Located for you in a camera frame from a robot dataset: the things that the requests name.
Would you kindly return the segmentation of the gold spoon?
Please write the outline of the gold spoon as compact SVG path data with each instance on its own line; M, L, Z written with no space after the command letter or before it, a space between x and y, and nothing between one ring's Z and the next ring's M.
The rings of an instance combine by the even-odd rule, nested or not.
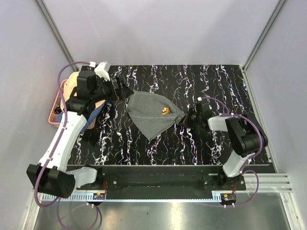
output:
M171 114L172 112L171 112L171 108L169 107L169 106L167 106L167 107L164 107L163 109L162 109L162 111L161 111L161 115L169 115L169 114Z

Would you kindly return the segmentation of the grey cloth napkin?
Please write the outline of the grey cloth napkin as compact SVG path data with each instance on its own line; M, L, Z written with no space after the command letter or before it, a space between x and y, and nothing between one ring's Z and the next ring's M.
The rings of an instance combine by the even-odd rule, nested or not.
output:
M164 107L171 108L171 114L161 115ZM149 140L178 124L185 116L168 98L150 92L134 91L130 96L127 113L133 124Z

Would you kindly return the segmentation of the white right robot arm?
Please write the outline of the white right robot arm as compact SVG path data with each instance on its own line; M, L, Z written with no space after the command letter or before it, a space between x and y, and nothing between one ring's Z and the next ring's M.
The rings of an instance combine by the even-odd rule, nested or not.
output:
M245 166L268 145L268 138L253 113L213 115L208 103L198 102L178 124L228 133L232 153L213 181L224 190L234 186Z

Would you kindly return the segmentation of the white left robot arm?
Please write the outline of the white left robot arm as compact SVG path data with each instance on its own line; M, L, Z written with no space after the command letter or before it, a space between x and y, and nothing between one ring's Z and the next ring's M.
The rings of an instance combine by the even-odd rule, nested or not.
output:
M98 175L94 166L83 166L68 171L70 153L82 128L99 101L125 100L133 94L121 77L117 77L118 87L112 80L100 77L92 70L79 72L76 86L69 91L69 98L64 101L64 114L58 130L39 163L30 164L27 176L36 193L67 198L73 190L89 185L97 190L103 186L103 177Z

